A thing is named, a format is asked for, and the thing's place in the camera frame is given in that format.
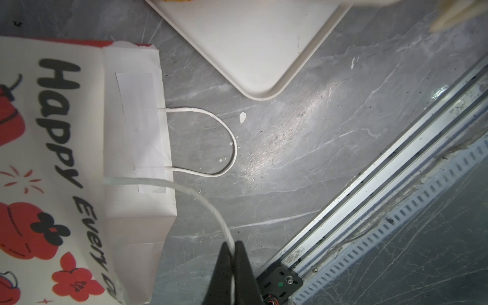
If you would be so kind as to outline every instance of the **gift bag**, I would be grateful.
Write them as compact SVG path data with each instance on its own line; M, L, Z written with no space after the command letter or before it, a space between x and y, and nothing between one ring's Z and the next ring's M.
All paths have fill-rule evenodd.
M107 235L99 47L0 37L0 303L125 304Z
M106 177L173 181L159 51L116 42L103 48ZM174 189L106 188L107 227L116 272L128 302L151 300L164 241L176 219Z

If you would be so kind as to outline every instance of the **black lettering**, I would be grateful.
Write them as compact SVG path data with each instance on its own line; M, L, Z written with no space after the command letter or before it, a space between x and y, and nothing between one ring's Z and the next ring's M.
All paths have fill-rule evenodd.
M112 282L112 280L106 276L105 274L102 273L102 277L103 277L103 280L105 281L105 284L107 284L107 291L108 291L108 294L110 294L112 296L112 298L114 298L117 302L119 302L117 300L117 290L115 289L115 285L114 285L114 282Z
M83 224L84 224L84 225L85 225L87 228L89 228L90 230L92 230L93 232L98 233L98 230L97 230L97 229L95 229L94 227L92 227L92 226L91 226L92 224L95 224L95 222L93 221L93 219L91 219L91 218L83 218L83 219L81 220L81 222L82 222L82 223L83 223Z
M57 101L59 106L53 106L49 103L51 101ZM44 90L39 93L39 104L41 104L41 114L44 117L52 114L67 115L69 110L69 102L61 93Z
M98 237L97 234L93 233L93 232L90 232L88 231L86 233L86 235L88 236L88 240L92 243L92 244L95 244L98 248L101 248L102 247L102 241L100 240L100 237Z
M81 205L83 205L83 207L85 209L85 213L88 216L91 216L95 220L97 220L97 215L95 215L95 211L93 210L93 206L91 204L89 204L85 200L81 199L80 197L76 197L76 196L73 196L73 200L75 201L76 207L78 208L78 211L80 212L80 214L83 214L83 211L82 211L81 206L80 206L80 204L81 204Z
M97 251L97 252L100 254L100 257L96 257L96 256L95 256L93 253L91 253L91 252L90 252L90 255L93 257L93 259L94 259L95 261L97 261L97 263L98 263L100 266L102 266L102 267L105 269L105 271L107 271L107 272L108 272L107 267L105 267L105 265L107 264L107 260L105 259L105 256L104 256L104 255L105 255L105 253L104 253L102 250L100 250L100 249L98 249L97 247L95 247L94 245L91 245L91 247L92 247L92 249L94 249L95 251Z
M51 143L46 143L46 146L49 150L56 153L58 159L63 162L64 165L69 167L75 165L75 159L73 159L73 151L71 149Z
M58 174L63 176L66 180L70 181L72 184L76 185L79 188L83 188L83 185L81 185L78 181L73 179L73 177L78 176L78 171L75 169L61 169L57 165L54 166Z
M53 139L56 143L58 144L65 144L66 142L69 141L70 137L70 124L63 122L63 121L58 121L58 120L51 120L51 119L36 119L37 125L39 125L42 128L46 128L47 133ZM54 134L53 129L59 129L62 131L62 135L57 136Z
M40 77L37 84L45 88L53 89L78 89L80 84L75 81L65 80L63 71L79 72L81 68L74 63L54 59L41 59L39 66L54 70L54 78Z

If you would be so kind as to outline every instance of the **yellow object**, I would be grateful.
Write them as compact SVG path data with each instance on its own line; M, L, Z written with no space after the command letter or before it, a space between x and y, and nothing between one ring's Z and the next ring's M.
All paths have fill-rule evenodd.
M431 32L450 28L488 11L488 0L440 0L440 15L430 25Z

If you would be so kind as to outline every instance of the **white plastic tray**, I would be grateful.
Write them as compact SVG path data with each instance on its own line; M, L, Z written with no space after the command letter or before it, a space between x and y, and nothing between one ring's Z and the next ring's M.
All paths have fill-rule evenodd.
M146 0L239 91L277 96L350 6L330 0Z

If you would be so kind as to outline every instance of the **white rope handle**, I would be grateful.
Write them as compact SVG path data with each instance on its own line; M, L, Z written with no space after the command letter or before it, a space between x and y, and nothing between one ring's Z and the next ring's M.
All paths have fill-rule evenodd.
M159 111L166 112L166 113L170 113L170 112L197 112L197 113L206 114L206 115L214 118L217 122L220 123L220 125L222 125L229 132L229 135L232 138L232 142L233 142L233 146L234 146L233 147L234 151L232 153L232 158L231 158L230 162L227 164L226 167L224 167L223 170L221 170L220 172L217 172L215 174L206 174L206 173L197 172L197 171L194 171L191 169L180 168L180 167L171 167L171 166L166 166L165 167L166 170L171 170L174 172L182 172L182 173L187 173L187 174L197 175L197 176L202 176L202 177L213 178L213 177L222 176L223 174L228 172L234 166L234 163L236 162L236 159L237 159L237 140L236 140L236 137L234 137L234 134L232 133L230 128L219 117L217 117L215 114L213 114L209 111L206 111L206 110L203 110L200 108L195 108L195 107L158 108L158 109L159 109Z
M222 233L224 234L225 241L229 246L229 251L232 257L234 257L234 252L236 251L235 241L230 233L229 227L225 223L224 218L219 213L219 211L210 203L204 196L200 195L196 190L191 187L184 186L172 181L164 179L153 179L153 178L119 178L119 177L105 177L103 179L103 184L105 185L130 185L130 184L146 184L154 185L160 187L170 187L182 193L188 194L195 197L204 207L206 207L210 213L215 217L220 227L222 228Z

